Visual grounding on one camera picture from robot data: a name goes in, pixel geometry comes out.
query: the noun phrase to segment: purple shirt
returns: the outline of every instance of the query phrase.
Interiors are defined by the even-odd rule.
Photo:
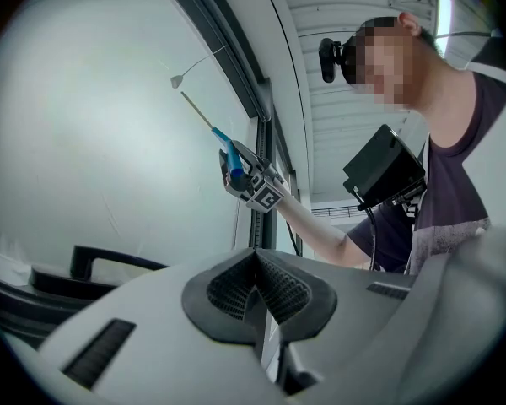
[[[428,152],[428,189],[414,230],[402,206],[381,204],[377,223],[376,260],[387,272],[418,274],[432,255],[452,252],[460,243],[486,230],[489,218],[482,200],[463,169],[463,161],[480,143],[506,105],[506,84],[474,73],[476,104],[471,123],[452,147],[433,141]],[[349,238],[371,256],[369,220],[349,231]]]

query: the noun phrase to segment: black handle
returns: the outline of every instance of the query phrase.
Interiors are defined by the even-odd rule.
[[[92,264],[96,258],[121,262],[122,264],[147,268],[148,270],[160,270],[168,267],[158,262],[145,260],[144,258],[134,257],[125,253],[107,251],[106,249],[99,249],[97,247],[75,246],[70,267],[72,278],[89,280],[92,277]]]

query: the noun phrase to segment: metal rod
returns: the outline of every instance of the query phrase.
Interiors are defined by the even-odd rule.
[[[213,129],[213,126],[212,126],[212,123],[210,123],[208,121],[208,119],[204,116],[204,114],[201,113],[201,110],[199,110],[196,105],[193,103],[193,101],[191,99],[189,99],[189,96],[187,94],[185,94],[183,91],[181,91],[180,93],[182,93],[182,96],[184,96],[187,100],[187,102],[189,103],[189,105],[191,105],[191,107],[193,108],[193,110],[196,111],[196,113],[201,116],[201,118],[206,122],[206,124],[210,127],[210,130]]]

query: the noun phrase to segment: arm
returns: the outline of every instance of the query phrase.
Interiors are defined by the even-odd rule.
[[[284,199],[277,205],[277,211],[287,220],[298,235],[332,264],[353,267],[369,260],[347,235],[338,228],[316,218],[307,208],[292,197],[276,181],[277,189],[284,193]]]

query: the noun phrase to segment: man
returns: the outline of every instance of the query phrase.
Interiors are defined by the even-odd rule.
[[[383,18],[377,25],[370,20],[356,34],[356,87],[385,104],[418,111],[430,139],[425,152],[428,189],[414,230],[401,206],[380,205],[374,213],[375,261],[386,271],[418,274],[430,256],[453,251],[489,226],[462,162],[502,111],[506,84],[452,68],[439,56],[433,37],[409,13],[389,23]],[[345,235],[315,218],[287,192],[277,210],[329,262],[351,267],[369,260],[368,219]]]

